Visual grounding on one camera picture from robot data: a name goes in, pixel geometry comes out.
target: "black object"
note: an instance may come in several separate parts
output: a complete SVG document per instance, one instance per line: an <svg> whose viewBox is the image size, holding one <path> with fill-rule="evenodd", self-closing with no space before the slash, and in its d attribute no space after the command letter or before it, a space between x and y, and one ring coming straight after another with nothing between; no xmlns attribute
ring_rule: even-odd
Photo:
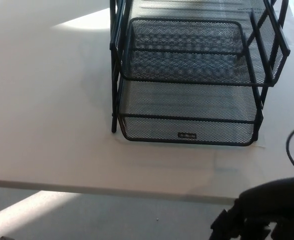
<svg viewBox="0 0 294 240"><path fill-rule="evenodd" d="M286 151L287 151L289 160L291 161L292 165L294 166L294 159L291 156L291 152L290 152L290 142L291 142L291 139L292 139L293 136L294 136L294 130L288 136L287 143L286 143Z"/></svg>
<svg viewBox="0 0 294 240"><path fill-rule="evenodd" d="M294 177L243 192L211 225L210 240L264 240L270 223L277 224L272 239L294 240Z"/></svg>
<svg viewBox="0 0 294 240"><path fill-rule="evenodd" d="M290 54L280 24L288 1L283 0L280 20L268 0L261 0L264 8L243 10L225 1L227 10L215 15L204 4L204 14L191 18L180 12L168 18L170 3L152 1L142 1L148 6L142 9L157 8L165 17L146 17L143 10L137 17L135 1L119 1L111 15L112 132L118 119L131 141L231 146L256 141L264 95ZM258 87L264 87L262 95Z"/></svg>

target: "desk surface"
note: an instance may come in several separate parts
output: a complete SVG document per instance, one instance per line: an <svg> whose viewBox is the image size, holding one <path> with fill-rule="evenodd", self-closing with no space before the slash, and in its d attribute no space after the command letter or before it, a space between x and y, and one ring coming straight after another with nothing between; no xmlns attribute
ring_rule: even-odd
<svg viewBox="0 0 294 240"><path fill-rule="evenodd" d="M97 11L91 17L103 18L107 7L0 2L0 187L229 204L247 188L294 176L285 152L294 129L294 46L269 90L258 143L129 142L110 129L109 30L76 28L84 18L62 24Z"/></svg>

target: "desk organizer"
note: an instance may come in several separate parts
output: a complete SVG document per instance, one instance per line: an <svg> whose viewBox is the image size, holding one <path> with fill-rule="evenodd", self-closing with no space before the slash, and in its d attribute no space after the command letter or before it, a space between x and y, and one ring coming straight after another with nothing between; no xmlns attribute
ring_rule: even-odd
<svg viewBox="0 0 294 240"><path fill-rule="evenodd" d="M237 10L247 15L241 21L217 14L168 17L178 1L161 2L163 16L162 8L146 16L143 7L134 13L135 0L119 2L111 18L112 131L118 120L131 141L230 146L256 141L268 88L290 54L282 31L288 1L279 19L268 0L256 1Z"/></svg>

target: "metal mesh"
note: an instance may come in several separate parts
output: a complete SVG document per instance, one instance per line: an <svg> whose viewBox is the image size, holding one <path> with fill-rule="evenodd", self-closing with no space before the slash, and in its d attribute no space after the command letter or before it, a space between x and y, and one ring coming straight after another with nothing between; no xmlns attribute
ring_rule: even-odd
<svg viewBox="0 0 294 240"><path fill-rule="evenodd" d="M256 24L259 26L259 22L261 19L263 19L263 13L267 13L264 1L257 1L257 0L251 0L253 4L256 6L256 8L253 9L255 17L256 17ZM271 14L273 13L273 7L270 5ZM259 26L259 30L261 33L262 42L265 51L266 51L266 57L267 61L269 62L269 65L272 69L272 77L271 79L272 83L271 85L274 85L280 76L280 73L282 71L282 68L284 66L284 63L287 59L287 52L286 49L287 46L284 46L284 49L280 47L280 41L285 42L285 37L282 35L282 31L280 31L281 27L280 25L273 26L271 22L271 16L269 14L265 15L265 19L261 26ZM275 28L278 28L280 32L280 35L276 35ZM266 73L263 68L263 64L261 61L261 53L258 50L258 45L256 40L251 44L250 46L250 52L251 57L253 59L253 66L256 73L256 80L258 83L264 83L266 80Z"/></svg>
<svg viewBox="0 0 294 240"><path fill-rule="evenodd" d="M250 84L240 28L230 22L134 19L124 59L134 81Z"/></svg>
<svg viewBox="0 0 294 240"><path fill-rule="evenodd" d="M119 118L130 140L248 145L257 111L251 87L124 81Z"/></svg>
<svg viewBox="0 0 294 240"><path fill-rule="evenodd" d="M251 7L246 0L133 0L130 19L234 20L250 26Z"/></svg>
<svg viewBox="0 0 294 240"><path fill-rule="evenodd" d="M124 81L120 114L254 121L251 87Z"/></svg>
<svg viewBox="0 0 294 240"><path fill-rule="evenodd" d="M254 133L254 125L246 123L138 117L125 117L120 121L124 135L133 141L247 146L252 143Z"/></svg>

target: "black cable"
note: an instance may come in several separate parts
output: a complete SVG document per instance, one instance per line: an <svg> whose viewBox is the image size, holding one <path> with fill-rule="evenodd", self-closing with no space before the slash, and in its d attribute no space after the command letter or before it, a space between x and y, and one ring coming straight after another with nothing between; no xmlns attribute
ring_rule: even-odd
<svg viewBox="0 0 294 240"><path fill-rule="evenodd" d="M288 157L289 157L292 165L294 166L294 160L293 160L291 153L290 153L290 142L291 142L291 139L293 136L294 136L294 130L288 136L287 143L286 143L286 150L287 150Z"/></svg>

